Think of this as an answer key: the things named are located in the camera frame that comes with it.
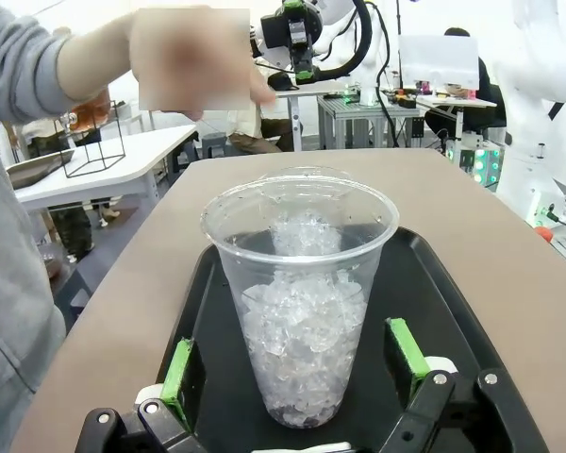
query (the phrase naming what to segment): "desk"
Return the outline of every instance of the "desk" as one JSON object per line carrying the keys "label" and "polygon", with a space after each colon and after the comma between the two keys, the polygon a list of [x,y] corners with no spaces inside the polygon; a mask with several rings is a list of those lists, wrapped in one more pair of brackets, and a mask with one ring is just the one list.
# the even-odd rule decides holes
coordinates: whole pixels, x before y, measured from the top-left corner
{"label": "desk", "polygon": [[73,452],[90,410],[130,411],[138,391],[155,383],[195,266],[209,245],[199,226],[204,206],[237,184],[299,165],[344,170],[391,198],[401,225],[428,241],[469,301],[550,451],[566,452],[566,260],[440,154],[368,149],[194,163],[94,293],[11,453]]}
{"label": "desk", "polygon": [[[453,96],[438,97],[433,94],[417,96],[416,102],[418,106],[435,110],[442,116],[457,120],[455,124],[455,137],[458,142],[461,142],[461,136],[463,135],[463,109],[497,107],[495,103],[483,101],[482,99],[460,99]],[[457,115],[450,112],[452,108],[457,108]]]}
{"label": "desk", "polygon": [[[15,191],[15,194],[26,210],[129,193],[146,193],[157,204],[159,195],[151,169],[195,130],[195,126],[179,126],[123,137],[125,158],[107,170],[67,177],[64,169],[59,168],[33,186]],[[101,148],[106,158],[122,154],[119,138],[101,142]],[[98,144],[88,145],[88,152],[92,159],[98,157]],[[68,168],[73,171],[85,161],[86,150],[84,147],[77,148]],[[92,168],[102,168],[102,163],[94,162],[81,171],[87,172]]]}
{"label": "desk", "polygon": [[343,92],[345,85],[336,80],[300,85],[299,90],[276,92],[279,99],[287,99],[288,113],[293,129],[293,151],[302,151],[302,128],[300,127],[300,97],[320,96],[330,92]]}
{"label": "desk", "polygon": [[[419,118],[421,112],[419,109],[404,109],[398,105],[388,102],[383,96],[382,100],[386,103],[388,114],[396,123],[397,119]],[[359,130],[353,130],[353,135],[358,138],[353,145],[356,148],[369,147],[369,121],[374,124],[374,143],[375,147],[384,144],[384,130],[388,121],[381,106],[364,107],[360,104],[346,104],[343,99],[324,99],[322,96],[317,97],[319,107],[319,137],[322,149],[343,149],[345,148],[345,135],[347,133],[346,124],[348,121],[361,121],[362,125]],[[335,124],[335,143],[333,139],[333,126]],[[407,133],[411,133],[411,126],[405,121]],[[388,146],[392,147],[393,139],[391,129],[389,131]]]}

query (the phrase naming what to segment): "black pole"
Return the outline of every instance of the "black pole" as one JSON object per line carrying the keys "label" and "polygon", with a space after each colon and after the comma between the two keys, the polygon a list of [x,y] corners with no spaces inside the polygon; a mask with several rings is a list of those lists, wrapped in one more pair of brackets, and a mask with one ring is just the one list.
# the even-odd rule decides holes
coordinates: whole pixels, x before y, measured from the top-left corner
{"label": "black pole", "polygon": [[396,28],[398,30],[398,75],[400,77],[400,89],[404,88],[403,86],[403,64],[400,60],[400,34],[402,33],[402,28],[400,25],[400,0],[396,0]]}

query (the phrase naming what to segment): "beige pants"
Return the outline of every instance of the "beige pants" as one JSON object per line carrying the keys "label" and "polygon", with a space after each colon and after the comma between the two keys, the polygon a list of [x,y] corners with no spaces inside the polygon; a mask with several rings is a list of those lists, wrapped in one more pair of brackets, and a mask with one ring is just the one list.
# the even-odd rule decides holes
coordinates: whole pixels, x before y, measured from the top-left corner
{"label": "beige pants", "polygon": [[[263,119],[261,125],[262,137],[256,139],[249,135],[232,134],[228,139],[240,151],[251,154],[280,153],[293,151],[293,131],[291,120]],[[280,137],[275,143],[266,139]]]}

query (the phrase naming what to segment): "cup of ice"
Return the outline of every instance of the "cup of ice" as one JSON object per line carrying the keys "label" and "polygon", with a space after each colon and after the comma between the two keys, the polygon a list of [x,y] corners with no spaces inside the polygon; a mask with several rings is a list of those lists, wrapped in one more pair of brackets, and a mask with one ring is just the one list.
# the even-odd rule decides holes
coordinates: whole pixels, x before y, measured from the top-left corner
{"label": "cup of ice", "polygon": [[266,410],[290,428],[329,421],[343,399],[384,243],[384,194],[323,175],[264,177],[212,200],[217,246]]}

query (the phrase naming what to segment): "metal workbench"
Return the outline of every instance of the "metal workbench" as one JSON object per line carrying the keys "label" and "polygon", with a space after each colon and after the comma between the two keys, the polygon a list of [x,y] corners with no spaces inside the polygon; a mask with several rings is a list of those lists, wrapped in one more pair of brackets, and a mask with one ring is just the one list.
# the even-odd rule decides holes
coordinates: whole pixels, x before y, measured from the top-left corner
{"label": "metal workbench", "polygon": [[[387,103],[387,110],[395,123],[397,137],[405,132],[405,146],[420,147],[421,139],[412,138],[412,119],[419,118],[419,109],[405,109]],[[363,107],[360,104],[346,104],[343,99],[324,99],[317,96],[319,108],[319,136],[321,149],[368,148],[369,124],[373,124],[374,147],[390,147],[393,143],[391,129],[386,127],[387,119],[381,107]],[[384,131],[388,129],[387,142]]]}

